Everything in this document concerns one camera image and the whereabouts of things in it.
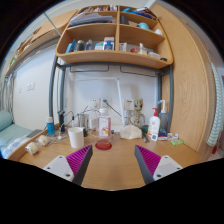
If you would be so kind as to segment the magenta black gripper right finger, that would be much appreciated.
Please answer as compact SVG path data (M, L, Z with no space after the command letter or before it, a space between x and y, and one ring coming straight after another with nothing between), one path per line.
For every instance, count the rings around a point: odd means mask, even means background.
M154 181L153 175L158 167L161 157L139 145L135 146L134 154L145 184L152 183Z

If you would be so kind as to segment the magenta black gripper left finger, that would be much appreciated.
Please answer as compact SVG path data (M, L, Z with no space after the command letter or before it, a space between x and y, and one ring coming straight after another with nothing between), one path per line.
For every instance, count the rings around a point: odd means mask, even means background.
M92 155L92 145L88 145L66 157L66 160L74 174L73 183L77 185L82 184Z

